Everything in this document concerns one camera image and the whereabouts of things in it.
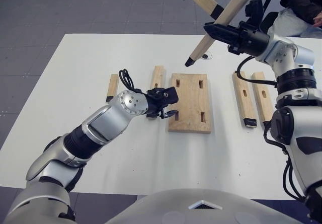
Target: wooden board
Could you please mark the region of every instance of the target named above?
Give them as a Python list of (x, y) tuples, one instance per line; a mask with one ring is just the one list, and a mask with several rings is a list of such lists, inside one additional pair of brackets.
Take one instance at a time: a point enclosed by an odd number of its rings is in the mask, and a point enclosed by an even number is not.
[[(265, 80), (264, 72), (255, 72), (252, 75), (254, 80)], [(260, 121), (264, 125), (272, 119), (273, 106), (268, 92), (268, 88), (264, 84), (253, 83), (254, 94), (257, 100)]]
[(207, 75), (174, 73), (171, 86), (176, 88), (179, 101), (169, 108), (179, 112), (169, 119), (169, 131), (210, 133)]
[[(240, 74), (245, 78), (245, 73), (243, 71), (241, 71)], [(239, 114), (242, 121), (246, 127), (257, 127), (255, 110), (251, 100), (248, 83), (239, 79), (235, 72), (232, 75), (232, 79), (234, 82)]]
[(119, 85), (119, 75), (111, 74), (109, 88), (106, 94), (106, 102), (111, 101), (113, 97), (116, 95), (118, 85)]
[[(214, 23), (227, 26), (247, 2), (248, 0), (231, 0)], [(206, 34), (191, 53), (186, 66), (200, 59), (214, 41), (213, 38)]]
[(151, 82), (151, 89), (163, 88), (165, 68), (162, 65), (156, 65), (153, 71), (153, 77)]

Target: rectangular slot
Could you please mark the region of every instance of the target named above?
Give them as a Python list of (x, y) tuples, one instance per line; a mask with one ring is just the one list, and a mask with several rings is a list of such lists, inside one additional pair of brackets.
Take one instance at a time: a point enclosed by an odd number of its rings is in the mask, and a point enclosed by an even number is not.
[(205, 121), (205, 113), (204, 112), (201, 112), (200, 113), (200, 118), (201, 118), (201, 122), (206, 122)]
[(179, 111), (175, 114), (175, 121), (179, 121)]
[(266, 98), (266, 92), (265, 91), (262, 91), (262, 95), (264, 98)]

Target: black tip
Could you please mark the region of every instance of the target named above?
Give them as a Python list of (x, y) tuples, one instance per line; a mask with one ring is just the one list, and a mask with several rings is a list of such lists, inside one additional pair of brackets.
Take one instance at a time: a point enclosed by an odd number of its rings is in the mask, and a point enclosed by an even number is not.
[(244, 124), (246, 127), (257, 127), (256, 119), (244, 118)]
[(196, 62), (195, 60), (193, 60), (192, 58), (189, 57), (189, 59), (185, 63), (185, 66), (189, 67), (189, 66), (193, 65), (195, 62)]
[(266, 128), (269, 123), (270, 123), (270, 121), (263, 122), (264, 127)]
[(113, 99), (113, 97), (106, 97), (106, 102), (110, 102)]

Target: black cable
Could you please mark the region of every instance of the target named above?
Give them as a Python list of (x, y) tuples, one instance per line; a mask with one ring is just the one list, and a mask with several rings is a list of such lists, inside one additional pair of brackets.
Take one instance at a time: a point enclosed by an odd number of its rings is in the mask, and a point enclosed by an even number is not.
[(120, 70), (119, 71), (119, 77), (121, 79), (121, 82), (123, 83), (123, 85), (127, 89), (129, 89), (131, 91), (134, 91), (136, 93), (141, 93), (141, 90), (140, 89), (135, 89), (134, 88), (133, 80), (130, 77), (129, 72), (127, 71), (127, 69)]
[(286, 194), (288, 194), (290, 197), (292, 197), (293, 199), (295, 199), (297, 201), (302, 202), (302, 200), (299, 199), (297, 196), (291, 194), (286, 187), (286, 175), (287, 175), (287, 171), (289, 170), (289, 168), (290, 168), (290, 160), (288, 159), (288, 161), (286, 161), (286, 166), (285, 166), (285, 169), (283, 172), (283, 189), (286, 192)]
[(288, 172), (288, 180), (289, 180), (290, 185), (291, 185), (293, 191), (295, 192), (295, 194), (298, 196), (298, 198), (301, 200), (301, 202), (304, 202), (305, 198), (298, 192), (298, 190), (296, 189), (296, 187), (293, 183), (292, 173), (293, 173), (293, 166), (292, 166), (292, 163), (290, 162), (290, 170)]
[(271, 121), (269, 121), (269, 122), (267, 123), (267, 125), (265, 126), (265, 128), (264, 128), (264, 134), (263, 134), (263, 136), (264, 136), (264, 140), (265, 140), (265, 142), (266, 142), (266, 143), (269, 143), (269, 144), (271, 144), (271, 145), (274, 145), (274, 146), (280, 147), (280, 148), (282, 149), (283, 153), (288, 154), (288, 153), (287, 153), (287, 150), (286, 150), (286, 147), (285, 147), (283, 144), (281, 144), (281, 143), (279, 143), (279, 142), (276, 142), (276, 141), (273, 141), (273, 140), (270, 140), (270, 139), (268, 139), (268, 138), (267, 138), (267, 132), (268, 132), (268, 130), (271, 128), (271, 125), (272, 125), (272, 123), (271, 123)]
[(239, 66), (237, 67), (237, 70), (235, 71), (236, 74), (237, 74), (237, 77), (244, 80), (244, 81), (247, 81), (247, 82), (251, 82), (251, 83), (256, 83), (256, 84), (266, 84), (266, 85), (272, 85), (274, 87), (277, 87), (277, 83), (274, 82), (274, 81), (265, 81), (265, 80), (251, 80), (251, 79), (246, 79), (244, 77), (241, 76), (240, 74), (240, 70), (242, 68), (242, 66), (249, 60), (251, 59), (254, 59), (255, 57), (254, 56), (248, 56), (246, 59), (244, 59), (240, 64)]
[(127, 89), (129, 89), (129, 90), (131, 90), (131, 91), (133, 91), (133, 92), (135, 92), (135, 93), (142, 93), (142, 94), (144, 94), (144, 95), (145, 95), (145, 97), (150, 98), (150, 99), (153, 99), (153, 100), (157, 100), (157, 101), (158, 101), (158, 100), (160, 100), (160, 99), (162, 98), (162, 95), (160, 95), (160, 96), (148, 95), (148, 94), (143, 93), (141, 89), (134, 88), (133, 80), (132, 80), (132, 78), (130, 77), (130, 74), (129, 74), (129, 72), (127, 71), (127, 69), (122, 69), (122, 70), (120, 70), (120, 71), (119, 71), (119, 77), (120, 77), (121, 82), (123, 83), (123, 85), (124, 85)]
[[(266, 143), (269, 143), (269, 144), (271, 144), (271, 145), (274, 145), (274, 146), (277, 146), (277, 147), (279, 147), (279, 148), (281, 148), (282, 149), (282, 151), (283, 151), (283, 153), (284, 154), (286, 154), (287, 156), (288, 156), (288, 160), (287, 160), (287, 162), (286, 162), (286, 166), (285, 166), (285, 169), (284, 169), (284, 173), (283, 173), (283, 189), (284, 189), (284, 191), (286, 192), (286, 194), (288, 194), (289, 196), (291, 196), (292, 198), (294, 198), (294, 199), (296, 199), (296, 200), (298, 200), (298, 201), (300, 201), (300, 202), (304, 202), (304, 197), (303, 196), (301, 196), (301, 194), (297, 191), (297, 189), (296, 189), (296, 187), (295, 187), (295, 185), (294, 185), (294, 183), (293, 183), (293, 176), (292, 176), (292, 172), (293, 172), (293, 166), (292, 166), (292, 162), (291, 162), (291, 160), (290, 160), (290, 156), (289, 156), (289, 154), (288, 154), (288, 152), (287, 152), (287, 150), (286, 150), (286, 147), (283, 145), (283, 144), (281, 144), (281, 143), (278, 143), (278, 142), (276, 142), (276, 141), (273, 141), (273, 140), (270, 140), (270, 139), (268, 139), (267, 138), (267, 132), (268, 132), (268, 130), (271, 128), (271, 121), (269, 121), (268, 123), (267, 123), (267, 125), (265, 126), (265, 128), (264, 128), (264, 139), (265, 139), (265, 142)], [(291, 185), (291, 187), (292, 187), (292, 189), (293, 189), (293, 191), (295, 192), (295, 194), (297, 195), (297, 196), (295, 196), (295, 195), (293, 195), (293, 194), (291, 194), (289, 191), (288, 191), (288, 189), (287, 189), (287, 187), (286, 187), (286, 175), (287, 175), (287, 171), (289, 170), (289, 172), (288, 172), (288, 179), (289, 179), (289, 182), (290, 182), (290, 185)]]

